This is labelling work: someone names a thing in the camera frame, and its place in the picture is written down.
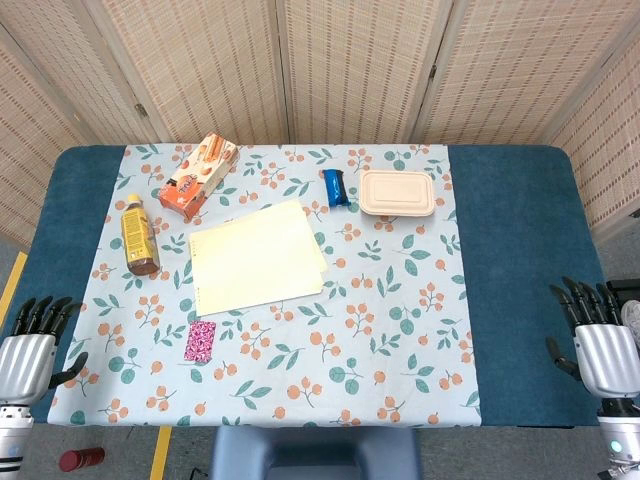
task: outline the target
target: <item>blue wrapper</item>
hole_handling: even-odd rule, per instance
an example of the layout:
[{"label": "blue wrapper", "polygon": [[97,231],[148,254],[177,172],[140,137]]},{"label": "blue wrapper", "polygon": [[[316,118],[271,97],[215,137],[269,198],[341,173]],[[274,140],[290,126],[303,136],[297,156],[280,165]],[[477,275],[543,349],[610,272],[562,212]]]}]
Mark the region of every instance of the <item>blue wrapper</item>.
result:
[{"label": "blue wrapper", "polygon": [[324,174],[324,184],[327,187],[329,206],[351,205],[342,181],[342,170],[323,170],[322,173]]}]

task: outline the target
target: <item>food container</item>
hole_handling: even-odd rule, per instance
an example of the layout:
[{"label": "food container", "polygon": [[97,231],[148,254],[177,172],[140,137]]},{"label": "food container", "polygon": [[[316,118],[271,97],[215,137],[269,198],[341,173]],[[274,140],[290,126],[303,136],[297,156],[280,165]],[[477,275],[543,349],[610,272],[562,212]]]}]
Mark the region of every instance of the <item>food container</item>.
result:
[{"label": "food container", "polygon": [[435,210],[433,181],[422,172],[363,170],[360,208],[370,215],[426,217]]},{"label": "food container", "polygon": [[236,145],[209,133],[160,190],[162,206],[191,220],[229,172],[237,152]]}]

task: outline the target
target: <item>teal fabric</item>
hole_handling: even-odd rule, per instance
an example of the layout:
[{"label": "teal fabric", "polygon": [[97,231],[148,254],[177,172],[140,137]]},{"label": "teal fabric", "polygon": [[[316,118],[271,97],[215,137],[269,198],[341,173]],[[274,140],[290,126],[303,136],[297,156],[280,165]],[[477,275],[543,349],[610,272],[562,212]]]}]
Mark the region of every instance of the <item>teal fabric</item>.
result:
[{"label": "teal fabric", "polygon": [[[73,148],[58,159],[5,330],[29,297],[83,298],[123,151]],[[452,146],[449,159],[483,424],[595,424],[597,402],[553,367],[544,345],[555,335],[573,355],[547,285],[562,275],[603,279],[568,158],[551,147]],[[33,408],[36,421],[46,421],[52,396]]]},{"label": "teal fabric", "polygon": [[483,425],[595,425],[599,402],[557,370],[544,338],[575,350],[549,292],[562,275],[603,281],[566,154],[452,146]]},{"label": "teal fabric", "polygon": [[[31,297],[82,301],[123,153],[121,146],[76,147],[58,158],[3,338]],[[62,336],[54,372],[62,370],[76,319],[70,319]],[[47,420],[52,399],[49,390],[32,408],[37,422]]]}]

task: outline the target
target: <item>box packaging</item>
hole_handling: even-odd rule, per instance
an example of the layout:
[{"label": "box packaging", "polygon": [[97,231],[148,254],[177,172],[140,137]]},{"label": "box packaging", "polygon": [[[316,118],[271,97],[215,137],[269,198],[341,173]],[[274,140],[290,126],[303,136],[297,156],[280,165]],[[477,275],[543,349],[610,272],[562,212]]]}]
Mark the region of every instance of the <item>box packaging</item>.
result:
[{"label": "box packaging", "polygon": [[237,154],[235,144],[215,133],[207,134],[162,187],[160,203],[191,220],[229,172]]}]

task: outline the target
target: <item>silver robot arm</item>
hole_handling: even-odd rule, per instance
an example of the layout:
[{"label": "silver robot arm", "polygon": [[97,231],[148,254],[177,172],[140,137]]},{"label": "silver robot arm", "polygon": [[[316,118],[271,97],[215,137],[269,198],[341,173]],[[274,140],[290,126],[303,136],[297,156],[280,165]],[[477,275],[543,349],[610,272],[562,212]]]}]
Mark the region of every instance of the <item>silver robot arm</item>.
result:
[{"label": "silver robot arm", "polygon": [[547,349],[558,368],[602,399],[598,422],[611,466],[599,478],[640,480],[640,408],[633,403],[640,394],[640,357],[633,336],[605,286],[597,285],[599,296],[589,285],[563,281],[570,294],[555,285],[551,291],[564,309],[578,363],[568,360],[551,337]]},{"label": "silver robot arm", "polygon": [[47,297],[36,304],[32,298],[22,305],[11,334],[0,346],[0,480],[17,478],[33,427],[30,407],[49,388],[74,378],[87,361],[83,352],[69,370],[52,375],[60,337],[80,304],[61,298],[45,315],[51,300]]}]

